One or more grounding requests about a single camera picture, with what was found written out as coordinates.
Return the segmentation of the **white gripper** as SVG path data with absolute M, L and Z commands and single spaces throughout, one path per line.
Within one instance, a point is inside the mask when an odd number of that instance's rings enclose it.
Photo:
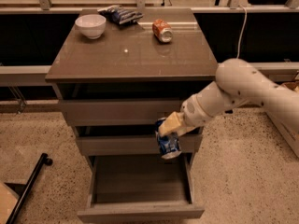
M 158 128 L 160 136 L 176 133 L 178 136 L 197 134 L 212 117 L 201 107 L 194 94 L 182 103 L 180 112 L 173 112 Z

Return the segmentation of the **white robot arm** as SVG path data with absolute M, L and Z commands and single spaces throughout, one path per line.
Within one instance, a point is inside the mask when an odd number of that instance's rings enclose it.
M 182 136 L 206 125 L 221 112 L 252 102 L 299 133 L 299 93 L 280 86 L 241 59 L 221 63 L 215 80 L 185 100 L 159 127 L 159 135 Z

